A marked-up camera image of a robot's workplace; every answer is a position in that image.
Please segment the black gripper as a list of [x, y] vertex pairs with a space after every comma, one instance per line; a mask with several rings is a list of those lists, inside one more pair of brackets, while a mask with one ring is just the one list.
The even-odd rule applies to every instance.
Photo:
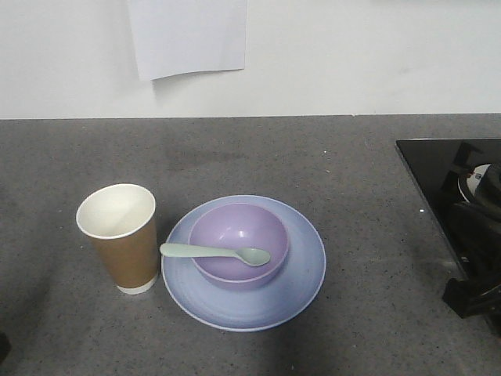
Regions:
[[450, 279], [442, 300], [459, 317], [485, 316], [500, 334], [500, 165], [480, 164], [460, 175], [462, 201], [445, 212], [446, 228], [470, 270], [466, 280]]

